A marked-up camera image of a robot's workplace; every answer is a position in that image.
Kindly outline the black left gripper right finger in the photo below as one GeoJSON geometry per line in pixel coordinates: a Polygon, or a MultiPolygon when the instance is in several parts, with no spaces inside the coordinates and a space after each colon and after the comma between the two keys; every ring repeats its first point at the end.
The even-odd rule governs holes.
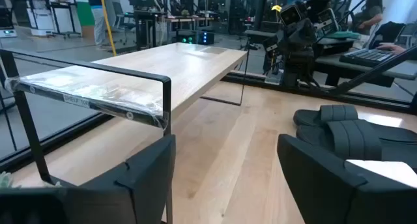
{"type": "Polygon", "coordinates": [[[277,154],[305,224],[417,224],[417,188],[287,134],[277,154]]]}

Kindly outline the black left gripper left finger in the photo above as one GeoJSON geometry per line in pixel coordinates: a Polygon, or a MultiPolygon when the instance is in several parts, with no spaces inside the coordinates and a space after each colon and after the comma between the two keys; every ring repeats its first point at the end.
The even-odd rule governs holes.
{"type": "Polygon", "coordinates": [[[0,224],[160,224],[175,149],[167,135],[81,186],[0,189],[0,224]]]}

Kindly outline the black rubber slide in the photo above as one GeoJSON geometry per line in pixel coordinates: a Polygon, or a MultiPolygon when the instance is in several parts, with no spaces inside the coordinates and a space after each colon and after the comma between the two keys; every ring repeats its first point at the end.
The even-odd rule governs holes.
{"type": "Polygon", "coordinates": [[[319,127],[300,125],[296,137],[344,160],[404,162],[417,173],[417,133],[408,129],[341,120],[319,127]]]}
{"type": "Polygon", "coordinates": [[[327,122],[357,120],[358,112],[353,105],[321,105],[319,110],[299,109],[293,116],[294,123],[319,127],[327,122]]]}

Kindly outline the person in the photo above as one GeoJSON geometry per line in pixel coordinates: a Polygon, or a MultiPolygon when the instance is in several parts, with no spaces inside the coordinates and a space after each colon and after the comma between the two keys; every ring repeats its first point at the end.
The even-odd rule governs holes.
{"type": "Polygon", "coordinates": [[[102,0],[88,0],[94,18],[94,42],[98,49],[104,49],[106,39],[106,25],[102,0]]]}
{"type": "Polygon", "coordinates": [[[370,35],[371,28],[382,21],[383,9],[382,0],[366,0],[362,11],[354,15],[351,31],[370,35]]]}

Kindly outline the black computer keyboard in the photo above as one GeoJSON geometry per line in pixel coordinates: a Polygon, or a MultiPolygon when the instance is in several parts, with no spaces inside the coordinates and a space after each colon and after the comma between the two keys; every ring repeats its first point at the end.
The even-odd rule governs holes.
{"type": "Polygon", "coordinates": [[[380,49],[359,49],[343,54],[339,61],[360,66],[375,67],[390,59],[395,54],[392,51],[380,49]]]}

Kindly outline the grey desk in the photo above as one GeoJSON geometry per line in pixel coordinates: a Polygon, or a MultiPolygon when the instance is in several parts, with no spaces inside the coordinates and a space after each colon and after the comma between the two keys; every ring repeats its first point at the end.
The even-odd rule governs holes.
{"type": "MultiPolygon", "coordinates": [[[[336,86],[341,78],[353,79],[371,67],[339,62],[340,55],[321,56],[315,60],[314,71],[328,74],[326,85],[336,86]]],[[[381,87],[391,87],[394,79],[414,81],[417,78],[417,61],[407,60],[385,71],[366,83],[381,87]]]]}

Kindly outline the person's hand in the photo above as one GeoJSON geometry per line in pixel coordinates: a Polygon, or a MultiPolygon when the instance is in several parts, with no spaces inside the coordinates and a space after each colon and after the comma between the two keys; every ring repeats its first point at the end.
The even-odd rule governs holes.
{"type": "Polygon", "coordinates": [[[379,46],[377,46],[377,49],[390,51],[397,55],[406,51],[406,49],[401,46],[398,46],[395,44],[389,44],[389,43],[380,44],[379,46]]]}

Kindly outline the grey laptop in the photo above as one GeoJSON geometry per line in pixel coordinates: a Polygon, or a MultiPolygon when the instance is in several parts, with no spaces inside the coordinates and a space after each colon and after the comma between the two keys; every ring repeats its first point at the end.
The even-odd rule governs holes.
{"type": "Polygon", "coordinates": [[[417,43],[417,23],[408,23],[394,41],[395,45],[409,49],[417,43]]]}

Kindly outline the computer tower with blue lights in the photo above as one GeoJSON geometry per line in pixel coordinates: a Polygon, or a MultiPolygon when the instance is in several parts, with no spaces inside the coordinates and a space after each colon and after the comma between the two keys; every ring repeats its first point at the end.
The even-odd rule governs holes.
{"type": "Polygon", "coordinates": [[[200,45],[213,45],[214,33],[209,31],[198,31],[195,34],[195,43],[200,45]]]}

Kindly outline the computer tower with green lights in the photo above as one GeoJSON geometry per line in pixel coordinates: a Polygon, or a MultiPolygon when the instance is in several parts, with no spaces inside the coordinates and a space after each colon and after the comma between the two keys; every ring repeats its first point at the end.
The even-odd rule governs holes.
{"type": "Polygon", "coordinates": [[[175,35],[175,42],[185,43],[185,44],[196,44],[196,33],[194,31],[183,31],[179,30],[175,35]]]}

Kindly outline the grey office chair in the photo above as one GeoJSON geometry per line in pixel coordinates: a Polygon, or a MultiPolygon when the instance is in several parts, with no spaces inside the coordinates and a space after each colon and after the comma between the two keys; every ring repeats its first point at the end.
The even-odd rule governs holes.
{"type": "Polygon", "coordinates": [[[116,15],[114,26],[123,31],[124,39],[121,39],[121,43],[125,45],[128,41],[127,34],[135,28],[135,24],[130,21],[132,19],[131,13],[124,13],[119,2],[113,1],[112,5],[116,15]]]}

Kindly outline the white cabinet machine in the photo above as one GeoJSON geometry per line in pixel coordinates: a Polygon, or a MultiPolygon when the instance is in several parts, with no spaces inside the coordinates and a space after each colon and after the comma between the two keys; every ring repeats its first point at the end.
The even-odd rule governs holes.
{"type": "Polygon", "coordinates": [[[53,36],[54,24],[50,0],[27,0],[27,13],[33,36],[53,36]]]}

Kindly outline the black aluminium rig frame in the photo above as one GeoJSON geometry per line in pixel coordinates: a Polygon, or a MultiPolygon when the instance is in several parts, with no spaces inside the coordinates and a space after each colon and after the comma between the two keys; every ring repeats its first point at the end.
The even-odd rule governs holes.
{"type": "Polygon", "coordinates": [[[150,73],[68,59],[59,59],[59,62],[66,66],[58,70],[21,76],[15,63],[16,55],[48,61],[56,59],[25,50],[0,49],[0,60],[8,76],[5,85],[14,94],[41,177],[48,176],[49,172],[40,141],[35,135],[35,125],[25,98],[27,92],[114,117],[156,126],[164,129],[166,134],[171,131],[173,118],[189,108],[198,98],[203,98],[204,94],[219,81],[398,113],[417,113],[417,94],[413,101],[404,102],[353,92],[351,81],[329,89],[314,89],[305,85],[295,88],[265,83],[243,74],[232,74],[230,70],[247,58],[247,54],[231,49],[225,50],[223,54],[213,54],[209,62],[212,68],[203,67],[202,74],[197,75],[195,81],[192,80],[192,73],[187,70],[175,70],[173,76],[169,76],[157,70],[150,73]]]}

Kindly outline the wooden shelf with black frame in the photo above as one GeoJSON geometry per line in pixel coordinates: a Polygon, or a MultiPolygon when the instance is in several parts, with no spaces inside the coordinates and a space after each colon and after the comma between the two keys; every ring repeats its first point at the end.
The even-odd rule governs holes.
{"type": "MultiPolygon", "coordinates": [[[[169,76],[173,76],[175,70],[187,70],[192,73],[192,80],[195,81],[197,75],[202,74],[203,67],[212,68],[209,63],[212,55],[223,54],[225,50],[227,49],[175,43],[102,59],[94,63],[150,73],[157,70],[169,76]]],[[[156,126],[126,118],[107,116],[109,116],[107,122],[53,152],[44,153],[40,144],[49,175],[41,177],[36,162],[33,160],[33,163],[12,175],[14,185],[11,188],[81,186],[126,161],[157,140],[173,135],[172,129],[169,134],[166,134],[164,129],[156,126]]],[[[171,126],[178,116],[173,118],[171,126]]],[[[172,181],[162,218],[166,218],[167,224],[173,222],[172,181]]]]}

